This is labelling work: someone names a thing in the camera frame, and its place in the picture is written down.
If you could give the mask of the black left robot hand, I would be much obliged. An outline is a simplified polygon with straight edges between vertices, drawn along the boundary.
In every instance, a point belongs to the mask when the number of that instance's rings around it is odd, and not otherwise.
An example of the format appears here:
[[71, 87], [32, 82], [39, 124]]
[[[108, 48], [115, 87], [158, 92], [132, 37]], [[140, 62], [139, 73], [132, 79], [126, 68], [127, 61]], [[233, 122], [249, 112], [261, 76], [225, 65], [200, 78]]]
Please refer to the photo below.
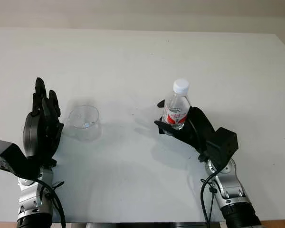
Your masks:
[[55, 91], [46, 92], [42, 78], [35, 82], [32, 111], [27, 115], [23, 130], [26, 158], [39, 166], [55, 167], [56, 153], [64, 124], [59, 121], [61, 111]]

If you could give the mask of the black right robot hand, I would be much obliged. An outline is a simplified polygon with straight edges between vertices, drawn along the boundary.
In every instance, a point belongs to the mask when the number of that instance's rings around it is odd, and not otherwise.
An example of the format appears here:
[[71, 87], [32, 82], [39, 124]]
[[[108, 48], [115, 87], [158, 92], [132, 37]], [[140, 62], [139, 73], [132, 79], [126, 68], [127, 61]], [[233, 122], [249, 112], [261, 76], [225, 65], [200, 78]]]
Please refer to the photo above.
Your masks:
[[206, 151], [206, 140], [214, 133], [210, 121], [198, 107], [190, 107], [184, 126], [179, 130], [173, 129], [162, 119], [155, 120], [154, 123], [158, 126], [160, 134], [170, 135], [192, 146], [200, 154]]

